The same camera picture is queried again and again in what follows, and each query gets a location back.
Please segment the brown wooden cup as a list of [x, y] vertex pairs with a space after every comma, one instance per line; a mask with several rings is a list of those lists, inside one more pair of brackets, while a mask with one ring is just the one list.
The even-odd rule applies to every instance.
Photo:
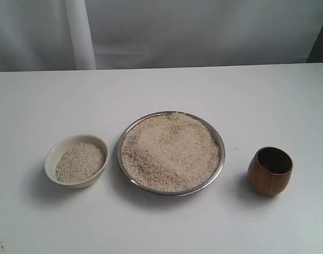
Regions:
[[276, 147], [260, 148], [247, 171], [251, 187], [263, 195], [275, 196], [287, 187], [293, 170], [291, 157]]

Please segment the rice in steel tray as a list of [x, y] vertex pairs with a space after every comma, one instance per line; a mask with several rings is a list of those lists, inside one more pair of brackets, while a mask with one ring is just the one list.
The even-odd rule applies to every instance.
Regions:
[[133, 126], [122, 141], [121, 158], [130, 177], [142, 186], [175, 193], [209, 180], [219, 164], [220, 148], [200, 120], [176, 112]]

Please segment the rice in cream bowl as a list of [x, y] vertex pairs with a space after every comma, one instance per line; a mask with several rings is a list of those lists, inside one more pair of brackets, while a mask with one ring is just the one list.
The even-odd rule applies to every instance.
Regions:
[[64, 183], [82, 182], [94, 176], [103, 166], [105, 155], [92, 143], [80, 143], [68, 149], [56, 166], [56, 178]]

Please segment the cream ceramic bowl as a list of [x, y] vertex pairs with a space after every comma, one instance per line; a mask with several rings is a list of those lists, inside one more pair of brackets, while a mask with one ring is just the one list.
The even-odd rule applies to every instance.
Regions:
[[[80, 143], [92, 143], [100, 148], [102, 151], [105, 160], [104, 163], [102, 164], [102, 167], [98, 170], [97, 173], [95, 173], [93, 176], [90, 178], [81, 181], [81, 182], [76, 182], [76, 183], [64, 183], [56, 177], [56, 168], [59, 160], [63, 156], [63, 154], [68, 150], [71, 149], [73, 146], [78, 145]], [[89, 134], [79, 134], [79, 135], [74, 135], [71, 137], [68, 137], [62, 141], [60, 141], [58, 144], [56, 144], [48, 153], [45, 163], [44, 163], [44, 170], [47, 175], [47, 177], [53, 181], [54, 183], [61, 185], [61, 186], [66, 186], [69, 188], [85, 188], [90, 185], [93, 185], [101, 176], [103, 171], [105, 170], [106, 164], [109, 160], [110, 157], [110, 151], [105, 143], [101, 138], [94, 136], [94, 135], [89, 135]]]

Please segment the round steel tray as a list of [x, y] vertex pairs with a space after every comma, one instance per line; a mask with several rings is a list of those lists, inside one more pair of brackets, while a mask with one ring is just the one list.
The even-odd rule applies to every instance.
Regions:
[[185, 190], [179, 190], [176, 192], [171, 192], [171, 191], [165, 191], [165, 190], [158, 190], [154, 187], [148, 187], [146, 185], [143, 185], [141, 182], [139, 182], [138, 180], [134, 179], [134, 177], [132, 176], [132, 174], [128, 171], [128, 167], [126, 167], [124, 165], [124, 156], [123, 156], [123, 147], [124, 147], [124, 141], [125, 139], [128, 137], [128, 134], [130, 133], [130, 131], [132, 131], [135, 127], [137, 127], [140, 123], [158, 117], [158, 116], [171, 116], [176, 114], [176, 111], [163, 111], [163, 112], [156, 112], [156, 113], [152, 113], [152, 114], [148, 114], [146, 116], [143, 116], [141, 118], [139, 118], [138, 120], [134, 121], [132, 124], [130, 124], [125, 130], [124, 132], [121, 134], [117, 146], [116, 146], [116, 158], [119, 164], [119, 167], [122, 171], [122, 173], [125, 175], [125, 178], [132, 183], [133, 185], [137, 186], [138, 188], [142, 189], [143, 191], [155, 194], [155, 195], [160, 195], [160, 196], [185, 196], [185, 195], [189, 195], [192, 193], [195, 193], [203, 188], [205, 188], [206, 186], [208, 186], [210, 183], [212, 183], [217, 176], [220, 174], [224, 162], [225, 162], [225, 157], [226, 157], [226, 153], [225, 153], [225, 146], [223, 144], [222, 138], [221, 136], [218, 134], [218, 132], [215, 130], [215, 128], [210, 125], [208, 122], [206, 122], [205, 120], [192, 115], [190, 113], [185, 113], [185, 112], [179, 112], [179, 114], [182, 115], [186, 115], [194, 120], [197, 120], [198, 122], [200, 122], [202, 125], [204, 125], [206, 127], [206, 129], [208, 130], [208, 132], [210, 133], [210, 137], [213, 140], [213, 142], [216, 144], [216, 146], [218, 147], [218, 154], [217, 154], [217, 165], [214, 167], [213, 172], [208, 176], [207, 179], [205, 179], [203, 182], [196, 184], [195, 186], [191, 187], [191, 188], [187, 188]]

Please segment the white backdrop curtain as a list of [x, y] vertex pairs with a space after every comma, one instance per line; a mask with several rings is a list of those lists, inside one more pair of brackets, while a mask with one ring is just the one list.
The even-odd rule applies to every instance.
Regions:
[[0, 1], [0, 71], [323, 61], [323, 1]]

